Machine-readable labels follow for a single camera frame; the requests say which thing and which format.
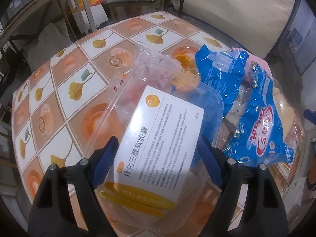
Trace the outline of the white mattress blue trim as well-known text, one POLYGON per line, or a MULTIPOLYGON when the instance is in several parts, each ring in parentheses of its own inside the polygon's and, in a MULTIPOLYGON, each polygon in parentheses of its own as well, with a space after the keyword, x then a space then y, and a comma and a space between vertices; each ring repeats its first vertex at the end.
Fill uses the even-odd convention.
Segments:
POLYGON ((184 12, 264 58, 287 24, 295 0, 185 0, 184 12))

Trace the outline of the blue Yakult plastic bag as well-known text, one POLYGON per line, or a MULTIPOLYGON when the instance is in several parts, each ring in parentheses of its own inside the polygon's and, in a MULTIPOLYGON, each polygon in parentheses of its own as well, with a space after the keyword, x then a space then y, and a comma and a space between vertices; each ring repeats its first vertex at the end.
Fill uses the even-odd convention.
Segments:
POLYGON ((256 167, 291 164, 295 152, 285 142, 273 78, 259 58, 244 50, 211 51, 203 45, 195 55, 201 81, 222 97, 223 117, 230 137, 223 152, 237 162, 256 167))

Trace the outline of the white yellow medicine box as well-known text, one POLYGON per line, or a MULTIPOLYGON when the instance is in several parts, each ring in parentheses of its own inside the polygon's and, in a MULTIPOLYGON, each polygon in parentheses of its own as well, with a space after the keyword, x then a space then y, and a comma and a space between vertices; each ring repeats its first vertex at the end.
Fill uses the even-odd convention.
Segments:
POLYGON ((146 86, 100 196, 156 217, 176 208, 204 110, 146 86))

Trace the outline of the clear plastic food container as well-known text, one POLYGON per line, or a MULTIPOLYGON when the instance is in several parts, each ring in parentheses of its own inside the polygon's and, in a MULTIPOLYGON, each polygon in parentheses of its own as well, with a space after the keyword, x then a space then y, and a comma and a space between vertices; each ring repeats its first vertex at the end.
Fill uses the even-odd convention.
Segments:
POLYGON ((202 192, 207 171, 198 139, 216 143, 223 101, 202 82, 179 89, 182 77, 181 70, 142 65, 103 116, 119 146, 96 195, 114 220, 170 233, 184 225, 202 192))

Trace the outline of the clear red plastic bags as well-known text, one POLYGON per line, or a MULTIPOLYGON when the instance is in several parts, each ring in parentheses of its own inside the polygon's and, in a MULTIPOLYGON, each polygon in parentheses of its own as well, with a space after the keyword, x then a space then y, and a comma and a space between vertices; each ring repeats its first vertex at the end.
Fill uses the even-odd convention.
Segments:
POLYGON ((164 55, 146 48, 142 42, 135 45, 131 66, 116 73, 110 81, 111 96, 116 95, 126 85, 129 77, 136 73, 145 74, 145 78, 156 86, 172 85, 178 91, 196 88, 201 80, 196 66, 194 53, 179 51, 175 55, 164 55))

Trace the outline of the wooden chair black seat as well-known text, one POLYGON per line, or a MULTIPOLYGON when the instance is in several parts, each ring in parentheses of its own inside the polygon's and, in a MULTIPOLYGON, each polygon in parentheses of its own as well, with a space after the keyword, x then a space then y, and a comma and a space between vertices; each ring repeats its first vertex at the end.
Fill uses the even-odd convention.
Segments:
POLYGON ((131 9, 133 7, 147 6, 154 8, 154 5, 159 3, 160 9, 163 9, 164 0, 112 0, 108 2, 110 16, 113 23, 119 21, 118 8, 123 8, 126 18, 132 15, 131 9))

